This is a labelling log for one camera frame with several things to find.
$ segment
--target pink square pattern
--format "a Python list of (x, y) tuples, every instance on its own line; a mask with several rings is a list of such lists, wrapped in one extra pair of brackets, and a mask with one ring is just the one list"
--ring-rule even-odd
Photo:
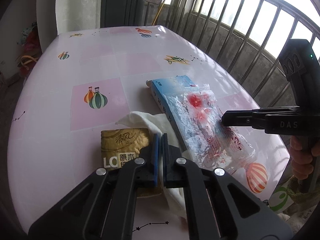
[(150, 53), (116, 55), (122, 76), (159, 72), (161, 67)]
[(119, 34), (119, 33), (133, 33), (135, 32), (134, 27), (113, 27), (109, 29), (110, 34)]
[(95, 57), (102, 57), (102, 56), (109, 56), (113, 54), (112, 47), (108, 44), (98, 43), (95, 45), (87, 46), (85, 49), (82, 50), (80, 61), (95, 58)]
[[(107, 97), (108, 102), (104, 107), (94, 109), (84, 101), (84, 96), (88, 93), (89, 87), (92, 87), (92, 91), (95, 91), (95, 87), (99, 87), (99, 92)], [(71, 131), (118, 121), (129, 113), (120, 79), (107, 79), (74, 86), (72, 88), (70, 112)]]
[(224, 97), (225, 101), (229, 104), (232, 110), (252, 110), (256, 107), (254, 100), (244, 93), (236, 93)]

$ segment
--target metal screw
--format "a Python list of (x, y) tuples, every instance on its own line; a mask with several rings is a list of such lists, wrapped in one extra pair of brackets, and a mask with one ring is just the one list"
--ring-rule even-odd
[(225, 173), (225, 171), (224, 171), (224, 169), (222, 169), (222, 168), (217, 168), (217, 169), (214, 170), (214, 173), (215, 173), (216, 175), (218, 175), (218, 176), (223, 176), (224, 173)]
[(187, 160), (185, 158), (180, 157), (180, 158), (176, 159), (176, 162), (178, 164), (186, 164)]
[(137, 164), (143, 164), (144, 163), (144, 159), (143, 158), (136, 158), (134, 159), (134, 162)]
[(97, 175), (102, 176), (107, 173), (105, 168), (99, 168), (96, 170)]

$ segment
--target white curtain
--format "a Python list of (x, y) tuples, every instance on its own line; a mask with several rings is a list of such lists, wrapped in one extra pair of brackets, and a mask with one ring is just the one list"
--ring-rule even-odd
[(101, 0), (56, 0), (58, 34), (100, 28)]

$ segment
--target hot air balloon print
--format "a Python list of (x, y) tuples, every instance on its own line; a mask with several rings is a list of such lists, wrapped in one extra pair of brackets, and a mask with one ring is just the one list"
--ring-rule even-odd
[(146, 29), (140, 29), (140, 28), (136, 28), (137, 32), (142, 34), (142, 33), (152, 33), (152, 31), (146, 30)]
[(90, 99), (89, 106), (93, 109), (100, 109), (102, 107), (105, 107), (105, 105), (108, 103), (107, 97), (99, 92), (99, 87), (94, 88), (94, 90), (96, 92)]
[(70, 57), (70, 55), (68, 54), (68, 51), (67, 51), (67, 52), (62, 52), (62, 53), (58, 56), (59, 59), (67, 59), (67, 58), (69, 58), (69, 57)]
[(151, 35), (142, 33), (141, 37), (143, 37), (143, 38), (151, 38)]
[(92, 91), (92, 87), (89, 87), (89, 92), (84, 96), (84, 101), (86, 103), (90, 103), (91, 98), (93, 98), (94, 92)]
[(260, 163), (250, 163), (244, 168), (251, 191), (253, 193), (261, 193), (268, 182), (268, 173), (266, 168)]

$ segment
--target gold tissue package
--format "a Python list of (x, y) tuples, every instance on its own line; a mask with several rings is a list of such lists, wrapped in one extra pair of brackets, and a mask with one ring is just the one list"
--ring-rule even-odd
[[(101, 155), (107, 170), (121, 168), (126, 162), (137, 158), (140, 150), (151, 143), (147, 128), (128, 128), (101, 131)], [(162, 193), (160, 181), (155, 188), (138, 188), (138, 197)]]

